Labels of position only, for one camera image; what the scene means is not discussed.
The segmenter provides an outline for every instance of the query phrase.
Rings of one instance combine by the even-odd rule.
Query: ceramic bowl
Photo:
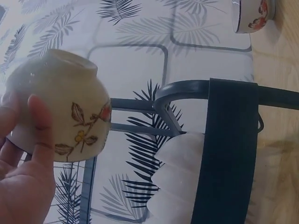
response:
[[[151,180],[160,189],[179,197],[185,202],[194,203],[199,180],[200,164],[197,173],[164,164],[158,169]]]
[[[179,200],[159,190],[148,202],[147,208],[161,223],[187,224],[191,222],[194,204]]]
[[[253,33],[266,25],[275,15],[275,0],[232,0],[234,32]]]
[[[55,161],[82,161],[98,155],[110,130],[112,108],[97,70],[89,60],[58,49],[21,64],[6,82],[6,89],[15,90],[21,104],[18,124],[7,138],[32,154],[35,135],[27,101],[35,94],[53,116]]]
[[[198,167],[201,165],[203,146],[203,134],[181,134],[166,142],[156,153],[155,158],[168,165],[197,174]]]

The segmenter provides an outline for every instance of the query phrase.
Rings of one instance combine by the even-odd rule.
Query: ceramic cup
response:
[[[275,15],[275,0],[232,0],[234,32],[253,33],[266,25]]]
[[[82,161],[98,155],[111,126],[112,108],[97,70],[89,60],[58,49],[20,65],[6,83],[6,89],[15,90],[21,104],[18,124],[7,138],[32,154],[35,128],[27,101],[35,94],[53,116],[55,161]]]

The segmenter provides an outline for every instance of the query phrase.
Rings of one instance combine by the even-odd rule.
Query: leaf print tablecloth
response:
[[[0,90],[19,64],[51,48],[97,64],[113,98],[154,100],[160,86],[186,79],[253,81],[249,36],[233,33],[230,2],[2,0]],[[171,108],[185,130],[204,132],[206,101]],[[167,128],[157,115],[113,111],[112,117]],[[56,163],[57,193],[45,223],[143,223],[150,216],[146,202],[158,191],[151,176],[162,164],[154,155],[167,140],[110,132],[97,158]]]

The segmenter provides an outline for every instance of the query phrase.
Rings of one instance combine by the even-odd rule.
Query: wooden surface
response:
[[[251,34],[259,85],[299,92],[299,0],[277,0],[274,21]],[[248,224],[299,224],[299,111],[261,106]]]

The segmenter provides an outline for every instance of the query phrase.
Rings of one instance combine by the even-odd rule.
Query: hand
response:
[[[55,193],[51,114],[37,96],[29,98],[28,108],[36,127],[36,145],[32,159],[18,167],[23,152],[5,140],[19,116],[18,99],[14,92],[6,93],[1,99],[1,224],[42,224]]]

